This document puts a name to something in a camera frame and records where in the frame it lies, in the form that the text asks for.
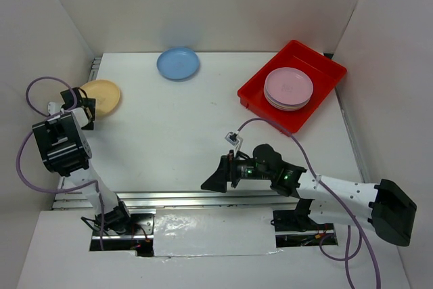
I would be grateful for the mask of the blue plate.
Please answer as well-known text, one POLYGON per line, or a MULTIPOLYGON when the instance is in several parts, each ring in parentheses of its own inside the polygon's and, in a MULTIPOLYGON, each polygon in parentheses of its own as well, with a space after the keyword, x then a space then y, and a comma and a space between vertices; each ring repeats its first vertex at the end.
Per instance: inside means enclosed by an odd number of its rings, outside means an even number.
POLYGON ((186 47, 174 47, 159 55, 156 67, 164 78, 183 81, 192 77, 199 70, 200 60, 193 50, 186 47))

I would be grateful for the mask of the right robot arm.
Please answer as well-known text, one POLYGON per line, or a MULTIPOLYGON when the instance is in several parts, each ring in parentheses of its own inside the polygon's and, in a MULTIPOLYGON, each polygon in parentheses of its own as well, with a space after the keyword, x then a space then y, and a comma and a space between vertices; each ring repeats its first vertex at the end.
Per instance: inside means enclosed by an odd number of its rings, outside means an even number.
POLYGON ((279 231, 285 227, 306 231, 330 224, 352 225, 374 231, 396 246, 410 244, 417 206, 391 180, 354 183, 314 176, 310 170, 284 161, 269 144, 261 144, 251 156, 233 150, 222 155, 216 171, 201 188, 225 193, 241 180, 269 181, 280 196, 297 199, 294 210, 275 216, 273 223, 279 231))

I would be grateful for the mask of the pink plate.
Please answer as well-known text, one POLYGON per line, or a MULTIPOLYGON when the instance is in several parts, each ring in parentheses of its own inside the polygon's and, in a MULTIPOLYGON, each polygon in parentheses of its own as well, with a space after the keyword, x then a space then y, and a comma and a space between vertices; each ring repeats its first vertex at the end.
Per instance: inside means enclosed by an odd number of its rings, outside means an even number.
POLYGON ((301 70, 283 67, 271 71, 265 79, 265 90, 283 104, 300 104, 311 98, 312 80, 301 70))

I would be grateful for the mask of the orange plate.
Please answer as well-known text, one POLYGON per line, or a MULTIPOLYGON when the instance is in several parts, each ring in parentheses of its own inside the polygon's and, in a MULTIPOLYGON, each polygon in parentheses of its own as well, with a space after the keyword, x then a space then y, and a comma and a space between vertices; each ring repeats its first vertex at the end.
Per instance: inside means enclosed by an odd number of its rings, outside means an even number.
POLYGON ((88 97, 95 99, 95 117, 98 119, 113 113, 120 102, 120 89, 112 81, 90 81, 81 86, 81 89, 88 97))

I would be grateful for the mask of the purple plate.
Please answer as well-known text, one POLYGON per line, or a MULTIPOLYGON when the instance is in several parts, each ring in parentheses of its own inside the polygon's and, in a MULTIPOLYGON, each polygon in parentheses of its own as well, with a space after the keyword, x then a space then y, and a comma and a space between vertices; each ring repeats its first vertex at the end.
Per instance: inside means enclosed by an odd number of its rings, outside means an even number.
POLYGON ((309 103, 309 99, 300 104, 283 104, 273 97, 271 97, 267 92, 265 92, 266 100, 275 108, 283 111, 295 111, 305 107, 309 103))

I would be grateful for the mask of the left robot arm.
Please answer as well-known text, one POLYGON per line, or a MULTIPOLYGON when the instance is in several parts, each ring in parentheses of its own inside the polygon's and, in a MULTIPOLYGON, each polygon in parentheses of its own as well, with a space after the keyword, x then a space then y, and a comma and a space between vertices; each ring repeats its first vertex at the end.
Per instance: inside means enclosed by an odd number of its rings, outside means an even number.
POLYGON ((118 235, 133 228, 133 216, 122 200, 103 183, 91 164, 92 151, 83 131, 94 127, 96 101, 74 87, 61 92, 64 104, 32 126, 45 168, 69 180, 91 203, 94 225, 118 235))

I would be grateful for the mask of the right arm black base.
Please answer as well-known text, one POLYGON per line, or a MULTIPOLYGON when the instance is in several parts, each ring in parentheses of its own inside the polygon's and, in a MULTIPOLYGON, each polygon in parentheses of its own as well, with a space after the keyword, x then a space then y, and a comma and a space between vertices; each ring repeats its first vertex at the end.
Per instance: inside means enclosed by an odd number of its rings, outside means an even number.
POLYGON ((276 232, 296 234, 318 234, 334 230, 331 223, 320 224, 295 210, 274 210, 270 224, 276 232))

